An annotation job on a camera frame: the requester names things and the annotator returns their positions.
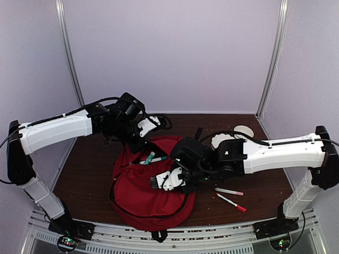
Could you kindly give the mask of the white pen pink cap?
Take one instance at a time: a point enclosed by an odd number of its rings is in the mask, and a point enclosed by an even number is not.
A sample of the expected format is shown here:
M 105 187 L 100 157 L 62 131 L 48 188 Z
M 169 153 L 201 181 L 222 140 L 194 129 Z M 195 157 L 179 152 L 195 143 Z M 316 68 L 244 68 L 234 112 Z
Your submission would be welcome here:
M 230 195 L 237 195 L 237 196 L 243 196 L 244 193 L 243 192 L 238 192 L 235 190 L 229 190 L 229 189 L 224 189 L 224 188 L 215 188 L 216 192 L 220 192 L 220 193 L 225 193 L 225 194 L 230 194 Z

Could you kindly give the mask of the white black marker teal cap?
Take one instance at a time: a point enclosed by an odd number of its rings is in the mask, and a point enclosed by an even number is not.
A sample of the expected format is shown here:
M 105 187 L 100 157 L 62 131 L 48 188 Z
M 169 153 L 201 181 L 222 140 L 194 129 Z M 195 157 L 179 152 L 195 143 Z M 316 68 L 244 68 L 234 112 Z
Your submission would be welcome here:
M 149 165 L 155 162 L 159 162 L 159 161 L 164 161 L 168 158 L 168 156 L 163 156 L 163 157 L 157 157 L 157 158 L 152 158 L 152 159 L 146 159 L 146 160 L 142 160 L 139 162 L 140 165 Z

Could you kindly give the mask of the white green glue stick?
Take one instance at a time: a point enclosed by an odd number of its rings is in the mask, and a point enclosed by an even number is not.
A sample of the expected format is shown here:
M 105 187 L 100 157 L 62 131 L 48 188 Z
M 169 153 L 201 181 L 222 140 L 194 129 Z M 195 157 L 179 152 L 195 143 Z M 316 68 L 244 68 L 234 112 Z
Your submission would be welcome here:
M 148 165 L 151 163 L 153 157 L 154 157 L 155 153 L 153 151 L 150 152 L 149 156 L 147 157 L 147 159 L 145 160 L 145 165 Z

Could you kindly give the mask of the white pen red cap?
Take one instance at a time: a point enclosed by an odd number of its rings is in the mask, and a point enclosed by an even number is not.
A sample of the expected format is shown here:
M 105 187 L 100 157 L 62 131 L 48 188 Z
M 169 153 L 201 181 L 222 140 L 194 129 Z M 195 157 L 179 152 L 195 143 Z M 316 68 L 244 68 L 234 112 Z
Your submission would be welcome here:
M 245 213 L 247 211 L 246 208 L 236 204 L 235 202 L 233 202 L 232 200 L 222 196 L 221 194 L 217 193 L 216 196 L 218 196 L 219 198 L 221 198 L 222 200 L 226 201 L 227 203 L 231 204 L 232 206 L 234 206 L 235 208 L 237 208 L 239 211 Z

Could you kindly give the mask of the red backpack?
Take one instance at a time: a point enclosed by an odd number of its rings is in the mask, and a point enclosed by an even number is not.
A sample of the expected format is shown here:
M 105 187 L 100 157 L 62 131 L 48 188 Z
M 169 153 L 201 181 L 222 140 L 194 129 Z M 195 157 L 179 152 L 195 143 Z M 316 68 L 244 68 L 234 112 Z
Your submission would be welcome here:
M 169 171 L 174 163 L 170 158 L 149 165 L 140 165 L 139 162 L 146 160 L 151 151 L 155 158 L 169 156 L 182 137 L 165 135 L 150 140 L 150 146 L 141 152 L 132 153 L 125 146 L 118 155 L 109 200 L 127 225 L 150 232 L 153 240 L 162 243 L 168 236 L 168 229 L 180 225 L 190 216 L 196 193 L 151 188 L 150 178 Z

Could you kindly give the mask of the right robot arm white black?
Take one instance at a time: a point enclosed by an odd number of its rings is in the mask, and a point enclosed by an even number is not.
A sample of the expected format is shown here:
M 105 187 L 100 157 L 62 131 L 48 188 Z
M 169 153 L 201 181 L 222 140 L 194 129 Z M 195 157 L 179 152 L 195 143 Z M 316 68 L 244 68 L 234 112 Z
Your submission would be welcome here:
M 256 140 L 240 131 L 211 134 L 211 146 L 204 139 L 185 138 L 175 161 L 183 168 L 181 179 L 190 189 L 199 180 L 228 179 L 259 171 L 306 167 L 297 189 L 279 208 L 271 228 L 283 233 L 318 193 L 338 185 L 338 153 L 324 126 L 305 136 L 281 140 Z

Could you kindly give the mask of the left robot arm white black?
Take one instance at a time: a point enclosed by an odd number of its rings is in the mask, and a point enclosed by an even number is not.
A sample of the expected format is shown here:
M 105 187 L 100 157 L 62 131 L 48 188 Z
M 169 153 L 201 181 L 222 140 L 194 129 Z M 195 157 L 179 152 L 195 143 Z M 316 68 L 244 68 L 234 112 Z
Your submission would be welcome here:
M 147 134 L 160 126 L 160 121 L 145 112 L 138 100 L 115 98 L 104 106 L 101 101 L 87 104 L 66 114 L 32 123 L 13 121 L 7 145 L 8 184 L 28 193 L 65 235 L 76 231 L 76 223 L 66 215 L 66 207 L 33 169 L 30 157 L 35 151 L 68 139 L 102 134 L 107 140 L 116 137 L 137 151 L 148 143 Z

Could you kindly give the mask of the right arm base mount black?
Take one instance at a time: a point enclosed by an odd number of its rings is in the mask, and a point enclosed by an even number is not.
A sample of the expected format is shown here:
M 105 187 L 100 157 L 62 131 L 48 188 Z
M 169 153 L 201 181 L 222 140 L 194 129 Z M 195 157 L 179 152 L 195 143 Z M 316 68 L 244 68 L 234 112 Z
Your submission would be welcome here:
M 253 224 L 256 239 L 270 238 L 299 229 L 298 217 L 288 219 L 285 216 L 278 216 L 271 220 L 256 222 Z

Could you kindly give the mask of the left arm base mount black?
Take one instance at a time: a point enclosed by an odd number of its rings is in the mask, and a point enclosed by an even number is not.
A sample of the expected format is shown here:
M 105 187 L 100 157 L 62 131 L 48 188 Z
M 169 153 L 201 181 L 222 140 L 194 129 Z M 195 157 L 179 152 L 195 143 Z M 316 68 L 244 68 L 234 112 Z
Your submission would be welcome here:
M 48 230 L 68 237 L 91 240 L 95 225 L 93 223 L 74 220 L 68 210 L 57 218 L 50 218 Z

